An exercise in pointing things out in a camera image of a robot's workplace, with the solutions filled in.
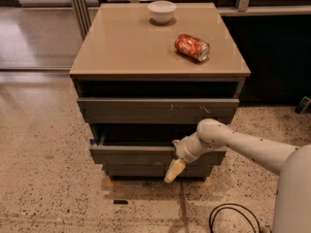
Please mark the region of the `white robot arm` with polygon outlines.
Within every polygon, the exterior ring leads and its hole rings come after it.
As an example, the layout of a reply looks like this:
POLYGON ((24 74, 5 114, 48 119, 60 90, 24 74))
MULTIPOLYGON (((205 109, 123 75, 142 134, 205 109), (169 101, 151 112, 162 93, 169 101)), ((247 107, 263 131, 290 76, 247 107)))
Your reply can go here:
POLYGON ((211 118, 175 140, 176 158, 164 180, 173 182, 202 154, 227 147, 279 177, 272 233, 311 233, 311 146, 292 146, 239 133, 211 118))

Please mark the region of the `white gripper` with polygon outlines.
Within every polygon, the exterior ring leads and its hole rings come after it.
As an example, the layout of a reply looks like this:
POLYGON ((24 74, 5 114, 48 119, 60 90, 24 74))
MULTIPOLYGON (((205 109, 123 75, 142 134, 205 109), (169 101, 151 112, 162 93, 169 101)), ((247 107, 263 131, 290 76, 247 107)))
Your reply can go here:
POLYGON ((164 177, 166 183, 172 183, 184 171, 186 163, 194 162, 208 150, 208 144, 203 142, 196 133, 182 140, 173 140, 172 144, 179 159, 172 160, 164 177))

